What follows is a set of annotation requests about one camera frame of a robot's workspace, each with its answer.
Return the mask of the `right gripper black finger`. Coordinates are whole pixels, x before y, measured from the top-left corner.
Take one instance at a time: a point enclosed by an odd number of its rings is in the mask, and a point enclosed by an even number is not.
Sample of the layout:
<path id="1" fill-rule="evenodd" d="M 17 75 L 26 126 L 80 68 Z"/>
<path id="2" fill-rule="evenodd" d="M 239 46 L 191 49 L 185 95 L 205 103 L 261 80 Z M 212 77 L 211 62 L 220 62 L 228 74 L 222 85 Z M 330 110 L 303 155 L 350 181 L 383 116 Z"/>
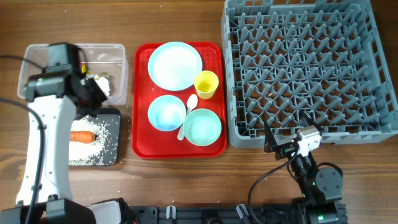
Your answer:
<path id="1" fill-rule="evenodd" d="M 266 132 L 266 135 L 264 137 L 264 145 L 265 146 L 276 146 L 277 141 L 275 140 L 274 134 L 272 133 L 272 130 L 270 126 L 268 125 L 268 122 L 264 122 L 264 130 Z"/>
<path id="2" fill-rule="evenodd" d="M 323 132 L 323 128 L 317 124 L 316 122 L 314 122 L 312 120 L 312 118 L 310 118 L 304 111 L 299 111 L 299 117 L 302 121 L 302 123 L 305 126 L 314 126 L 315 128 L 317 128 L 317 130 L 322 133 Z"/>

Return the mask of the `orange carrot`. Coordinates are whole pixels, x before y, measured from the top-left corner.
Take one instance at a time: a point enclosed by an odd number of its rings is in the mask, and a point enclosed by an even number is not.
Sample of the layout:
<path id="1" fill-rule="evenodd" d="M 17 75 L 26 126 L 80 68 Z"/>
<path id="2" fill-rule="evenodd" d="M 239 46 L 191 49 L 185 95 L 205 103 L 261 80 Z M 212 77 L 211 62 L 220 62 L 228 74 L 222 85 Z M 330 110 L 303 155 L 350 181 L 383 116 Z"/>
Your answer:
<path id="1" fill-rule="evenodd" d="M 84 144 L 93 143 L 96 135 L 90 131 L 72 131 L 70 133 L 70 140 Z"/>

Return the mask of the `light blue small bowl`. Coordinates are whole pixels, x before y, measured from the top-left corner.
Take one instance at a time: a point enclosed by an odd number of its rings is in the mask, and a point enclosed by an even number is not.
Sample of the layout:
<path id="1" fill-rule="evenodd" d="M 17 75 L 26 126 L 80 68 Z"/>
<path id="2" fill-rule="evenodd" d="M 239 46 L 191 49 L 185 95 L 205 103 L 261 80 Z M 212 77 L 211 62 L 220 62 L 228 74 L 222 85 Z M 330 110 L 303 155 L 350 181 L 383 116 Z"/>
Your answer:
<path id="1" fill-rule="evenodd" d="M 173 95 L 157 97 L 147 111 L 150 124 L 163 132 L 178 129 L 183 124 L 186 114 L 187 109 L 182 100 Z"/>

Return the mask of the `yellow plastic cup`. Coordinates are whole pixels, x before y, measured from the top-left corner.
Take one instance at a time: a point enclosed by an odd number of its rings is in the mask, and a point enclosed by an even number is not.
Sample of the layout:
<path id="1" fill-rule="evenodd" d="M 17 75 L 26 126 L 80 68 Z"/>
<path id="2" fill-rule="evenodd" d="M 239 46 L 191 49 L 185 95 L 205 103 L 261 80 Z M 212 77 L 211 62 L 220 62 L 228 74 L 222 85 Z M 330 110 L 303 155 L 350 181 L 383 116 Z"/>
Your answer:
<path id="1" fill-rule="evenodd" d="M 194 87 L 199 98 L 203 100 L 210 99 L 219 85 L 219 79 L 216 73 L 204 70 L 200 72 L 194 81 Z"/>

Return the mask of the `yellow silver foil wrapper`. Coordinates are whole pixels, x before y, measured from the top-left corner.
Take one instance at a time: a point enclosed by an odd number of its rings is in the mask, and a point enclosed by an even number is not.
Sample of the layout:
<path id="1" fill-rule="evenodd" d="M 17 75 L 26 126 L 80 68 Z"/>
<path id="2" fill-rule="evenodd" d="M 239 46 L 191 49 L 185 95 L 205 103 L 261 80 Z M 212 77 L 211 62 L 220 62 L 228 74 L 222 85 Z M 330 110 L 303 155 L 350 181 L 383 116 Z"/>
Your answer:
<path id="1" fill-rule="evenodd" d="M 83 74 L 85 74 L 86 79 L 94 78 L 95 80 L 99 80 L 100 78 L 103 78 L 103 77 L 106 78 L 109 75 L 108 72 L 99 72 L 99 73 L 94 74 L 88 70 L 88 66 L 85 63 L 81 64 L 81 72 Z"/>

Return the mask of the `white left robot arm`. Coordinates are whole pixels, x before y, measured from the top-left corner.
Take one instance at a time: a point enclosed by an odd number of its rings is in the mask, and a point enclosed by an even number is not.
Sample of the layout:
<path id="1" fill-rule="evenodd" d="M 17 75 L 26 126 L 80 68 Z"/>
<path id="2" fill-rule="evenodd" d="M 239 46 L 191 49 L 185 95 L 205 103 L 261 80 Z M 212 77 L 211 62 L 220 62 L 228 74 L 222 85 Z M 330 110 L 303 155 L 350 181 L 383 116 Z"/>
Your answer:
<path id="1" fill-rule="evenodd" d="M 24 180 L 15 208 L 1 223 L 136 223 L 122 198 L 90 207 L 73 201 L 68 177 L 69 140 L 77 115 L 92 115 L 106 100 L 80 64 L 53 65 L 25 86 L 30 131 Z"/>

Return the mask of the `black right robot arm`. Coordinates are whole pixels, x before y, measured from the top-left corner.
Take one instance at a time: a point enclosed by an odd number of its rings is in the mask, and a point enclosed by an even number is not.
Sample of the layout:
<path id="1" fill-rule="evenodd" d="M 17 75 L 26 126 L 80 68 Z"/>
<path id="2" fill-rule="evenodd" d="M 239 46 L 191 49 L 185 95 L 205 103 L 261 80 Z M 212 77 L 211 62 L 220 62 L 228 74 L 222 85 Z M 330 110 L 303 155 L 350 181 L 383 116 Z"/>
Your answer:
<path id="1" fill-rule="evenodd" d="M 267 223 L 347 223 L 346 207 L 340 204 L 343 171 L 330 162 L 316 163 L 312 151 L 320 146 L 322 129 L 303 111 L 299 113 L 304 127 L 293 140 L 278 144 L 271 128 L 266 131 L 264 149 L 277 160 L 288 159 L 286 168 L 294 178 L 302 197 L 287 205 L 265 205 Z"/>

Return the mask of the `clear plastic waste bin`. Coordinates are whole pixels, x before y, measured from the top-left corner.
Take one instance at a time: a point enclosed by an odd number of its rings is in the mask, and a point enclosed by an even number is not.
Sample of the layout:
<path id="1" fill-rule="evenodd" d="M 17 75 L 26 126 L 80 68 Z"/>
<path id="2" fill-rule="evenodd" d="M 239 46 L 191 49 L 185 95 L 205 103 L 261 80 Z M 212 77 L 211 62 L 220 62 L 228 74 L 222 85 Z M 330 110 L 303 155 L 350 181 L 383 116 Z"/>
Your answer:
<path id="1" fill-rule="evenodd" d="M 93 75 L 105 73 L 109 81 L 108 100 L 103 105 L 125 105 L 129 78 L 129 64 L 126 49 L 122 44 L 75 44 L 82 48 L 88 59 L 89 72 Z M 49 44 L 32 44 L 26 48 L 24 58 L 41 66 L 48 63 Z M 24 85 L 31 75 L 36 75 L 41 69 L 23 62 L 19 74 L 17 95 L 24 99 Z"/>

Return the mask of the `grey dishwasher rack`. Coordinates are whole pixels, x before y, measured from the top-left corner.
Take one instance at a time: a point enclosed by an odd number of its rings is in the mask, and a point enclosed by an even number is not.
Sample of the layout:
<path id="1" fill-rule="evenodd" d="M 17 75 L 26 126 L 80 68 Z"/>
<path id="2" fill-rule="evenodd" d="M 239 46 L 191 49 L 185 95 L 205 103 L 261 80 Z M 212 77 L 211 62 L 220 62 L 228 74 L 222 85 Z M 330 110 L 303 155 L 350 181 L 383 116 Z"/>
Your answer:
<path id="1" fill-rule="evenodd" d="M 221 18 L 229 141 L 295 137 L 305 113 L 332 144 L 397 134 L 397 99 L 369 1 L 226 1 Z"/>

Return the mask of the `crumpled white tissue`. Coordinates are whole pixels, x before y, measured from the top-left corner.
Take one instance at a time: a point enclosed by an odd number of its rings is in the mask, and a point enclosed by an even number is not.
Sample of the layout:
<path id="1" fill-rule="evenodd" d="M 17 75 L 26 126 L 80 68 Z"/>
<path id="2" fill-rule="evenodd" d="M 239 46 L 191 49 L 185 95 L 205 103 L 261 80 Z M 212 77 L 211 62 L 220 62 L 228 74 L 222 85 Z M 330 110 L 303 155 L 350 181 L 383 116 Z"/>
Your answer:
<path id="1" fill-rule="evenodd" d="M 106 95 L 109 96 L 110 95 L 110 82 L 107 78 L 105 77 L 97 77 L 95 78 L 95 82 L 97 83 L 97 85 L 100 87 L 101 91 Z"/>

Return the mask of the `green bowl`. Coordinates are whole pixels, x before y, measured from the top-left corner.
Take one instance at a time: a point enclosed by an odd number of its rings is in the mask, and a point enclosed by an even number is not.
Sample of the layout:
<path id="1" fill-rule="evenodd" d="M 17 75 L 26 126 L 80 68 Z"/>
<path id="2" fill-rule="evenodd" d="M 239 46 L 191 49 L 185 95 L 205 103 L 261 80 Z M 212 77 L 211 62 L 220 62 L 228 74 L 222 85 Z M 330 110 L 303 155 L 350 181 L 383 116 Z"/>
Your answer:
<path id="1" fill-rule="evenodd" d="M 200 108 L 190 112 L 183 123 L 185 138 L 196 146 L 209 146 L 221 135 L 221 120 L 211 110 Z"/>

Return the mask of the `red serving tray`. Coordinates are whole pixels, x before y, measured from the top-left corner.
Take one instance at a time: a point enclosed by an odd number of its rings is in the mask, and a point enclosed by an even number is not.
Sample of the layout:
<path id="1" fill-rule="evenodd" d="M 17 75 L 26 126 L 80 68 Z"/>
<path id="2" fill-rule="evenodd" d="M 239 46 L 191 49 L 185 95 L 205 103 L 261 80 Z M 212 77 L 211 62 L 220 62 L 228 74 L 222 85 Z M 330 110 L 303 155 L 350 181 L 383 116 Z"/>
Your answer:
<path id="1" fill-rule="evenodd" d="M 132 101 L 132 151 L 142 159 L 181 159 L 198 157 L 216 157 L 226 148 L 228 143 L 226 128 L 226 109 L 224 98 L 224 75 L 221 49 L 213 42 L 189 42 L 203 62 L 203 69 L 217 74 L 219 86 L 209 100 L 200 99 L 198 108 L 205 108 L 216 113 L 221 120 L 221 134 L 209 146 L 196 146 L 186 139 L 177 139 L 178 131 L 163 132 L 155 129 L 149 122 L 147 111 L 150 104 L 162 95 L 174 95 L 184 103 L 194 94 L 195 88 L 182 91 L 167 91 L 157 86 L 149 76 L 147 66 L 150 55 L 162 45 L 146 43 L 138 47 L 134 62 L 134 82 Z"/>

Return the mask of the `white plastic spoon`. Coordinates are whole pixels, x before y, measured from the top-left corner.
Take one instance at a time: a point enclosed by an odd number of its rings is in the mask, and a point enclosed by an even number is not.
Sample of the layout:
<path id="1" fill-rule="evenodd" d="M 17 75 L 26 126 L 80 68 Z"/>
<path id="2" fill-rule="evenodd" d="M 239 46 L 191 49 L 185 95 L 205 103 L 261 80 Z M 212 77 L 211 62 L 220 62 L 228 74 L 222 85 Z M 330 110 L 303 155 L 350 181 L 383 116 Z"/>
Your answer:
<path id="1" fill-rule="evenodd" d="M 187 100 L 187 112 L 186 115 L 188 115 L 198 104 L 198 97 L 196 94 L 190 95 L 190 97 Z M 177 134 L 177 139 L 179 141 L 182 141 L 184 139 L 184 131 L 183 131 L 183 126 L 180 127 L 178 134 Z"/>

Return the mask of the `light blue large plate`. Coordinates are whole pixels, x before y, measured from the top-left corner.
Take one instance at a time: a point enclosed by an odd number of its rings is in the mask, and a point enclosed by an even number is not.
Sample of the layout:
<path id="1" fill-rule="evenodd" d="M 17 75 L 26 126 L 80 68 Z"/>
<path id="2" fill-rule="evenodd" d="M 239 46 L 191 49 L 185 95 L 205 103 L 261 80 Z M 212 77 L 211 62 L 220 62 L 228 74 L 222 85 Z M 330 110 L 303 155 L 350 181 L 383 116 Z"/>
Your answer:
<path id="1" fill-rule="evenodd" d="M 162 44 L 152 52 L 147 64 L 150 79 L 168 91 L 191 87 L 202 68 L 203 61 L 198 51 L 184 42 Z"/>

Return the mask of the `black mounting rail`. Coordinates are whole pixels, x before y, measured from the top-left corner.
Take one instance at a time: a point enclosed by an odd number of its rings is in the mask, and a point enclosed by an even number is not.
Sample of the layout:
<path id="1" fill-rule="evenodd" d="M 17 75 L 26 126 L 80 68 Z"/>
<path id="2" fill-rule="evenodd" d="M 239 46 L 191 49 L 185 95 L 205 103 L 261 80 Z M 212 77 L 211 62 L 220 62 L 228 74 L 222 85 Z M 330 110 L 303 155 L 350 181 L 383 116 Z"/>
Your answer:
<path id="1" fill-rule="evenodd" d="M 131 206 L 136 223 L 254 223 L 244 205 L 236 207 L 174 207 Z M 348 223 L 346 207 L 343 204 L 304 207 L 303 205 L 271 204 L 253 209 L 261 223 Z"/>

